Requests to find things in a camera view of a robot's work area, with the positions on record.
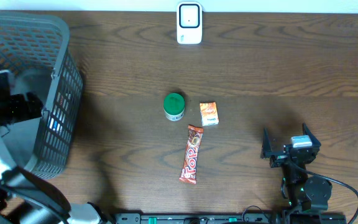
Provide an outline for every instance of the wood grain surface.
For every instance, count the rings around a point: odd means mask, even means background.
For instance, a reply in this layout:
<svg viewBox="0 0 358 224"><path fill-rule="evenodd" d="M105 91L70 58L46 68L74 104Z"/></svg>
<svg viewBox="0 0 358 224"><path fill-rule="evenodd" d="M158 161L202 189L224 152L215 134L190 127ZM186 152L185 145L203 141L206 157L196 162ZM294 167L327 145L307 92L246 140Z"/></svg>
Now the wood grain surface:
<svg viewBox="0 0 358 224"><path fill-rule="evenodd" d="M109 211L242 212L279 209L281 169L259 159L263 127L290 142L306 122L321 141L307 168L358 190L358 15L204 13L203 41L176 42L176 14L36 12L70 26L85 92L67 169L50 182L73 203ZM183 93L185 116L164 117ZM187 125L216 101L205 127L197 185L181 183ZM330 212L353 216L357 198L333 185Z"/></svg>

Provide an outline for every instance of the small container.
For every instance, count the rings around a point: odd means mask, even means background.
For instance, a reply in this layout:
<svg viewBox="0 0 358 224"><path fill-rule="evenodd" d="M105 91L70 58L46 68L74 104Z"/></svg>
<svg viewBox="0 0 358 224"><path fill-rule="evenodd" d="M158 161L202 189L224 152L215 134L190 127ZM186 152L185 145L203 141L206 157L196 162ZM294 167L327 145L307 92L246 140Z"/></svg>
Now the small container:
<svg viewBox="0 0 358 224"><path fill-rule="evenodd" d="M178 121L185 114L185 99L178 93L171 93L164 100L165 116L170 121Z"/></svg>

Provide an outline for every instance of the candy bar wrapper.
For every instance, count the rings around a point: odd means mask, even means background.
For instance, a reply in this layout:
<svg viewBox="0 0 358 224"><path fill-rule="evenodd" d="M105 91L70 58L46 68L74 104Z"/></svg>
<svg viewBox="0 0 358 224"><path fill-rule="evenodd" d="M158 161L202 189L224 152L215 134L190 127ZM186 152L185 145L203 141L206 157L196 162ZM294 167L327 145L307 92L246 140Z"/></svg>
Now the candy bar wrapper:
<svg viewBox="0 0 358 224"><path fill-rule="evenodd" d="M187 139L185 162L183 163L179 180L185 183L196 184L198 150L200 149L204 129L192 125L189 125L188 129L189 138Z"/></svg>

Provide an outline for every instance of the white wall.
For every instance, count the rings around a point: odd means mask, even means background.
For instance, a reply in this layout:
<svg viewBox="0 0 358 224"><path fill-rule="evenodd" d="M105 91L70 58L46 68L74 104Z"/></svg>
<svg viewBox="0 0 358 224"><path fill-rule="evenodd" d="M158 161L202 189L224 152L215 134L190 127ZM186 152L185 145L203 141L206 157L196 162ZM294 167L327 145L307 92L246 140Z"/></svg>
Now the white wall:
<svg viewBox="0 0 358 224"><path fill-rule="evenodd" d="M177 0L0 0L0 9L175 11ZM358 13L358 0L199 0L206 12Z"/></svg>

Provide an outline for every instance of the white device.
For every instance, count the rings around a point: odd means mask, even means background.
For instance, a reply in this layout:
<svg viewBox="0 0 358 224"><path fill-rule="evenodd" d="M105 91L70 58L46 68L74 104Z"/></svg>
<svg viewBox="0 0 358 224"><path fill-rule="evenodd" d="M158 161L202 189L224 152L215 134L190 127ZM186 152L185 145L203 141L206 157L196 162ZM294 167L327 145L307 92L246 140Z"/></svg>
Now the white device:
<svg viewBox="0 0 358 224"><path fill-rule="evenodd" d="M177 41L199 44L203 37L203 8L198 2L181 2L177 7Z"/></svg>

